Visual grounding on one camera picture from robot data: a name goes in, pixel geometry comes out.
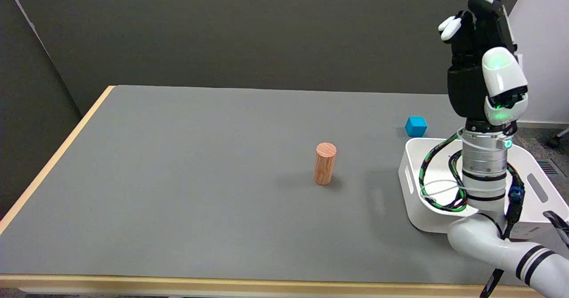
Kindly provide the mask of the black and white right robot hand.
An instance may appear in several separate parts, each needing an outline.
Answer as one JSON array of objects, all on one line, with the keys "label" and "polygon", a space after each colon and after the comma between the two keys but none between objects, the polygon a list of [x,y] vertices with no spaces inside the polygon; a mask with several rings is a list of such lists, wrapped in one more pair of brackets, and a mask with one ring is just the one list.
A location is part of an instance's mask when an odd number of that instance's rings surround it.
[{"label": "black and white right robot hand", "polygon": [[454,111],[467,120],[466,130],[511,136],[529,95],[509,16],[502,0],[467,2],[467,10],[438,26],[453,55],[448,96]]}]

